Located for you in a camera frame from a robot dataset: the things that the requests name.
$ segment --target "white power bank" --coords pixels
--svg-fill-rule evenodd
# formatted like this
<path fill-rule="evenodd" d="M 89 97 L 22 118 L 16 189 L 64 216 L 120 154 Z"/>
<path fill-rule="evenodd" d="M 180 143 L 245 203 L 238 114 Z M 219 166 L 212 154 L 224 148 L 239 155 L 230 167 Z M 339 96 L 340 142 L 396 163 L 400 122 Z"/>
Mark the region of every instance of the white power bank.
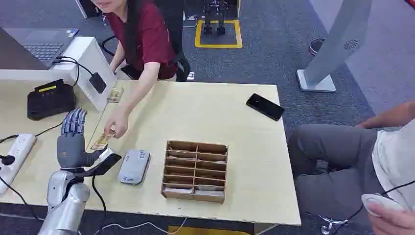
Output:
<path fill-rule="evenodd" d="M 133 185 L 141 183 L 149 161 L 149 152 L 136 149 L 128 150 L 119 170 L 118 181 Z"/>

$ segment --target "wooden organizer box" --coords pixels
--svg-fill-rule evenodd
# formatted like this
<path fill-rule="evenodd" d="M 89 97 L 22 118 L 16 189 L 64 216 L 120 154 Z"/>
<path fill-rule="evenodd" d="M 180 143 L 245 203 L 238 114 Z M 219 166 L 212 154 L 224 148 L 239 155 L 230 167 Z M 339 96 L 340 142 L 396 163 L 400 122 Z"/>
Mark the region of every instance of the wooden organizer box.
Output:
<path fill-rule="evenodd" d="M 167 141 L 161 193 L 164 197 L 223 203 L 227 162 L 225 145 Z"/>

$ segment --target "laptop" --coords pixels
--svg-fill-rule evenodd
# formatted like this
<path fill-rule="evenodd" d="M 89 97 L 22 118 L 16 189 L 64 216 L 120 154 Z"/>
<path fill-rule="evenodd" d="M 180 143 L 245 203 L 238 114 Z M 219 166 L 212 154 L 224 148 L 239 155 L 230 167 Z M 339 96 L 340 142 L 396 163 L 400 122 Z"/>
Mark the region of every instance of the laptop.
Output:
<path fill-rule="evenodd" d="M 0 27 L 1 70 L 48 70 L 68 48 L 77 28 L 29 29 Z"/>

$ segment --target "woman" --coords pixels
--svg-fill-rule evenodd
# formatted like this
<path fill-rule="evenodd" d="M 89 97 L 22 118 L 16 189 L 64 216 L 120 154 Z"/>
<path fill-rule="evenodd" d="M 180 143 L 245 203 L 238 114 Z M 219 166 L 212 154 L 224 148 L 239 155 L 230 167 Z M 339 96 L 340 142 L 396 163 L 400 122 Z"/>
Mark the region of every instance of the woman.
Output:
<path fill-rule="evenodd" d="M 105 133 L 116 131 L 122 137 L 128 129 L 128 116 L 149 93 L 157 79 L 176 80 L 177 64 L 169 65 L 175 57 L 163 16 L 152 0 L 92 0 L 107 14 L 118 38 L 118 47 L 110 67 L 115 71 L 126 59 L 141 72 L 126 103 L 120 104 L 105 125 Z"/>

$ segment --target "gray stand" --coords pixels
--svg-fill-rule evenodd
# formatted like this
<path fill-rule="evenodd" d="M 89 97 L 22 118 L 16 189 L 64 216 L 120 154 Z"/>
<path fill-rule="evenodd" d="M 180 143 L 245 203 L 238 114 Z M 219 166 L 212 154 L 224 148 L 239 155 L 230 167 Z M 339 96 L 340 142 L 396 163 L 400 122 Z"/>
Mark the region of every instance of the gray stand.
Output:
<path fill-rule="evenodd" d="M 330 73 L 363 45 L 371 5 L 372 0 L 343 1 L 322 48 L 305 70 L 297 71 L 302 91 L 336 91 Z"/>

